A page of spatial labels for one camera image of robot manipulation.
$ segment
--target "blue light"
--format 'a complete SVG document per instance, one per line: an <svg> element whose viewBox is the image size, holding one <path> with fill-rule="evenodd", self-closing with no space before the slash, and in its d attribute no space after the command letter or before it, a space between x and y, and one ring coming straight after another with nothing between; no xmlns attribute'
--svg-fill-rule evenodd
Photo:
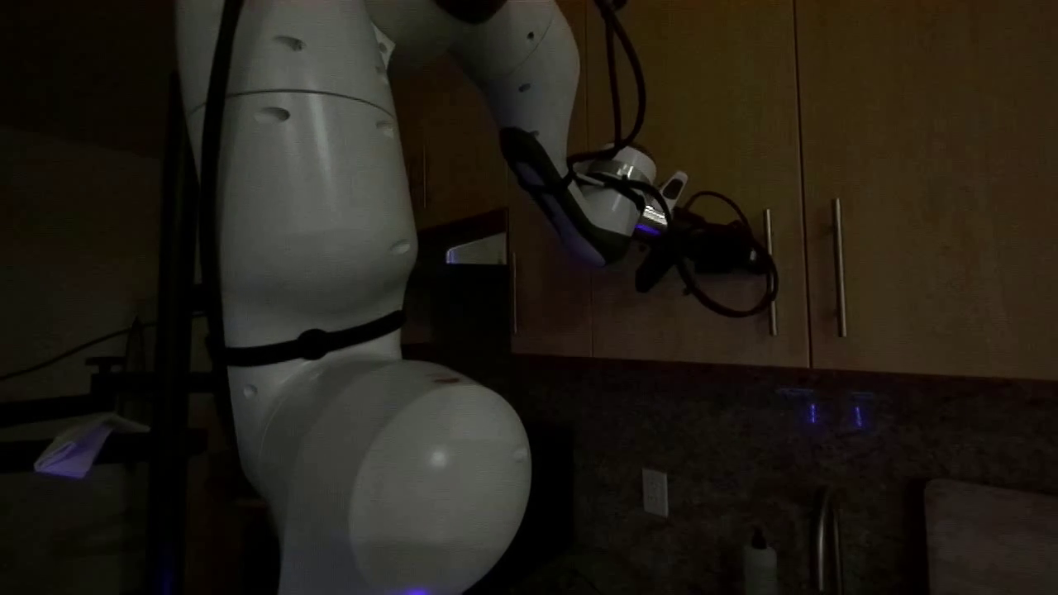
<svg viewBox="0 0 1058 595"><path fill-rule="evenodd" d="M805 423L820 428L820 404L815 399L805 404Z"/></svg>
<svg viewBox="0 0 1058 595"><path fill-rule="evenodd" d="M863 404L853 406L853 421L855 421L855 431L867 428L867 412L863 412Z"/></svg>
<svg viewBox="0 0 1058 595"><path fill-rule="evenodd" d="M637 236L661 238L661 228L635 225Z"/></svg>

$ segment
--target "electrical outlet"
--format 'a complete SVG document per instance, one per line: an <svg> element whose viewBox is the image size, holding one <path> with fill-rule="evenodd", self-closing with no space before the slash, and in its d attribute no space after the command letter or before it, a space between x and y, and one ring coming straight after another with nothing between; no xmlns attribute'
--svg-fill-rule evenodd
<svg viewBox="0 0 1058 595"><path fill-rule="evenodd" d="M641 512L667 517L667 474L641 471Z"/></svg>

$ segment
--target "cabinet door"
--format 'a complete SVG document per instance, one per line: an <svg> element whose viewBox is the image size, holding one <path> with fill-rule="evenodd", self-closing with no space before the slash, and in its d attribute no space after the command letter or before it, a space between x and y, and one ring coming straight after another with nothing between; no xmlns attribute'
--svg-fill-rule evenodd
<svg viewBox="0 0 1058 595"><path fill-rule="evenodd" d="M518 193L500 157L500 131L481 94L444 60L415 76L422 144L421 228L506 209Z"/></svg>
<svg viewBox="0 0 1058 595"><path fill-rule="evenodd" d="M610 106L594 10L585 23L585 136L599 147L610 138ZM685 169L690 188L736 200L760 236L771 213L780 299L771 313L732 321L687 299L676 274L667 274L652 293L637 293L641 254L627 254L594 281L594 355L805 367L793 0L652 0L627 4L621 23L647 76L637 147L652 152L661 178ZM732 217L725 205L707 205L700 216ZM754 306L765 290L746 277L704 281L704 288L726 306Z"/></svg>
<svg viewBox="0 0 1058 595"><path fill-rule="evenodd" d="M582 45L593 0L557 0L557 6ZM585 122L587 96L579 94L570 130L572 150L585 144ZM545 356L593 356L599 269L585 269L565 252L556 228L524 193L508 203L508 247L512 350Z"/></svg>
<svg viewBox="0 0 1058 595"><path fill-rule="evenodd" d="M1058 4L801 6L815 367L1058 378Z"/></svg>

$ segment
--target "black strap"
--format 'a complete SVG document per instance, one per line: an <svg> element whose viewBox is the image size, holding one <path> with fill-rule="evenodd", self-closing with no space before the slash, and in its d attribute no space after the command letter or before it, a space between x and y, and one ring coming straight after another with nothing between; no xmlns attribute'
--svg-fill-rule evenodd
<svg viewBox="0 0 1058 595"><path fill-rule="evenodd" d="M494 14L503 10L506 0L435 0L440 10L445 10L448 17L462 19L462 23L487 23Z"/></svg>
<svg viewBox="0 0 1058 595"><path fill-rule="evenodd" d="M388 317L376 317L370 325L347 329L347 330L312 329L300 339L283 342L283 345L226 348L226 365L228 367L268 367L268 365L282 365L282 362L319 362L329 350L368 345L368 342L376 342L376 339L392 335L401 329L404 329L404 312L392 312Z"/></svg>

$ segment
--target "white robot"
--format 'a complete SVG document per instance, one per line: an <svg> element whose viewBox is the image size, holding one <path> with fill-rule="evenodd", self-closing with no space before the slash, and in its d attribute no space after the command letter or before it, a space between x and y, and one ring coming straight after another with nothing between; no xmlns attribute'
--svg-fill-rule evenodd
<svg viewBox="0 0 1058 595"><path fill-rule="evenodd" d="M219 0L177 0L185 119L201 157ZM392 53L466 66L518 183L582 261L615 261L641 203L570 174L579 84L553 0L248 0L220 144L220 293L248 481L282 537L282 595L466 593L512 541L530 444L494 391L401 356L415 261ZM652 178L624 150L608 169ZM337 350L255 362L298 339Z"/></svg>

